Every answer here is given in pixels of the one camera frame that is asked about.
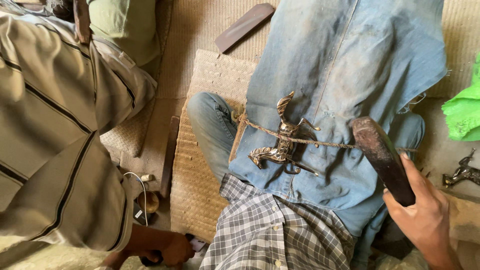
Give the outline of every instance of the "unfinished horse figurine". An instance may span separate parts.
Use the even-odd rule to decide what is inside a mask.
[[[448,176],[444,174],[443,181],[446,187],[451,187],[463,180],[470,180],[475,184],[480,185],[480,169],[473,168],[468,165],[470,160],[473,158],[473,153],[475,152],[475,150],[475,148],[472,148],[470,155],[468,157],[462,158],[462,160],[458,163],[460,164],[460,167],[455,170],[453,176]]]
[[[304,132],[298,134],[300,126],[306,124],[312,127],[314,130],[319,131],[319,127],[314,127],[307,119],[302,118],[297,125],[293,125],[285,119],[284,112],[287,108],[288,103],[292,100],[293,94],[295,91],[291,92],[288,96],[282,98],[278,101],[276,109],[278,115],[280,115],[280,125],[278,126],[277,133],[289,138],[295,138],[296,136],[305,136],[312,140],[315,140],[315,137],[311,132]],[[277,138],[274,147],[262,147],[254,149],[250,152],[248,157],[257,165],[259,169],[263,169],[262,160],[269,160],[277,164],[283,164],[283,171],[288,174],[298,174],[301,169],[304,169],[308,172],[314,173],[316,176],[318,174],[312,169],[307,168],[301,164],[298,164],[292,160],[293,150],[295,146],[293,142],[287,141],[285,139]],[[287,169],[287,164],[292,164],[297,168],[294,171],[289,171]]]

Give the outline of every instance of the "horse figurine tail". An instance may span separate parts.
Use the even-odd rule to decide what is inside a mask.
[[[271,147],[262,147],[262,148],[256,148],[250,152],[248,155],[248,158],[250,158],[255,165],[261,170],[264,167],[262,166],[262,158],[265,154],[270,152],[272,150]]]
[[[285,109],[287,108],[288,103],[292,100],[294,93],[295,91],[292,91],[288,96],[282,98],[276,104],[276,110],[278,111],[278,115],[280,115],[280,118],[282,119],[283,122],[285,121],[285,117],[283,116],[283,113],[285,112]]]

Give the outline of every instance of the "checkered shirt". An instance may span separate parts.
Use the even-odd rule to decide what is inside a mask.
[[[290,203],[225,174],[230,203],[200,270],[349,269],[354,240],[331,210]]]

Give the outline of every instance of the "white cable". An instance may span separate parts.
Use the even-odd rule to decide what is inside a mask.
[[[127,175],[127,174],[129,174],[129,173],[135,175],[135,176],[137,177],[137,179],[138,179],[137,181],[140,181],[140,183],[141,183],[142,186],[144,187],[144,197],[145,197],[145,204],[144,204],[145,209],[144,209],[144,213],[145,213],[145,222],[146,222],[145,227],[148,227],[148,220],[147,220],[147,191],[146,191],[146,189],[145,189],[145,185],[144,185],[144,183],[142,182],[142,179],[141,179],[140,177],[138,177],[138,175],[136,175],[136,174],[133,173],[133,172],[127,172],[127,173],[124,174],[124,175]]]

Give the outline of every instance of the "rope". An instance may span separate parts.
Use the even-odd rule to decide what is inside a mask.
[[[358,146],[356,145],[346,145],[346,144],[336,144],[336,143],[327,143],[327,142],[319,142],[319,141],[312,141],[312,140],[302,140],[302,139],[294,139],[294,138],[289,138],[289,137],[285,137],[285,136],[282,136],[276,132],[273,132],[271,130],[268,130],[268,129],[265,129],[265,128],[262,128],[261,126],[258,126],[258,125],[255,125],[253,123],[251,123],[250,121],[246,120],[246,119],[242,119],[241,120],[242,122],[244,122],[245,124],[251,126],[251,127],[254,127],[256,129],[259,129],[265,133],[268,133],[272,136],[275,136],[279,139],[283,139],[283,140],[287,140],[289,142],[295,142],[295,143],[301,143],[301,144],[318,144],[318,145],[322,145],[322,146],[329,146],[329,147],[339,147],[339,148],[358,148]],[[397,147],[395,148],[397,151],[400,151],[400,152],[417,152],[416,149],[410,149],[410,148],[401,148],[401,147]]]

